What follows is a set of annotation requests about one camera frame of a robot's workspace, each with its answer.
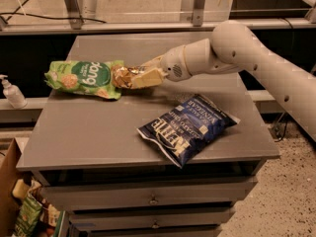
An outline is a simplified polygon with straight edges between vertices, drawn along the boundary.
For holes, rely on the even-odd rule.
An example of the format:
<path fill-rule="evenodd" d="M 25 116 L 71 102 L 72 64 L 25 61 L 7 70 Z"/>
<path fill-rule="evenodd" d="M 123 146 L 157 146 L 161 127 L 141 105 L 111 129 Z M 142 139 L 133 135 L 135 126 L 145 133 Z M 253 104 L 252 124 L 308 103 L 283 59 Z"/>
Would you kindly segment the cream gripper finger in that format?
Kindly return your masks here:
<path fill-rule="evenodd" d="M 166 77 L 166 73 L 160 68 L 141 67 L 137 74 L 131 78 L 131 88 L 140 89 L 160 85 Z"/>
<path fill-rule="evenodd" d="M 149 61 L 146 61 L 141 64 L 141 67 L 144 68 L 160 68 L 161 67 L 162 55 L 156 56 Z"/>

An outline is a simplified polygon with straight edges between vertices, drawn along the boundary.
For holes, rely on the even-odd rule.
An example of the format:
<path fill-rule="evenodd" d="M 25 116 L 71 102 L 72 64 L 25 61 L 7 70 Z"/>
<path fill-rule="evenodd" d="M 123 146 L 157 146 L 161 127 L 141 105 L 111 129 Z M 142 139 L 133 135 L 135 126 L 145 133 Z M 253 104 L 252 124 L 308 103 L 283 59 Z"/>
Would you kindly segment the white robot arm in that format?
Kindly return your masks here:
<path fill-rule="evenodd" d="M 208 38 L 173 47 L 141 66 L 174 82 L 245 70 L 316 140 L 316 76 L 269 50 L 242 23 L 222 22 Z"/>

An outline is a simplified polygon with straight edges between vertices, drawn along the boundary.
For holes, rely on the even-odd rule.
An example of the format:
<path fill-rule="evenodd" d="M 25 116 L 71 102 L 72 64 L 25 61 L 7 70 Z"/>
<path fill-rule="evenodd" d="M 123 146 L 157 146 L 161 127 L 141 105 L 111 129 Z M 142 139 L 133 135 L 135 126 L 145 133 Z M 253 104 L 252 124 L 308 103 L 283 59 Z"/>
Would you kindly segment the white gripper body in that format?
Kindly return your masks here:
<path fill-rule="evenodd" d="M 160 66 L 173 82 L 188 80 L 192 77 L 185 62 L 185 47 L 174 47 L 162 55 Z"/>

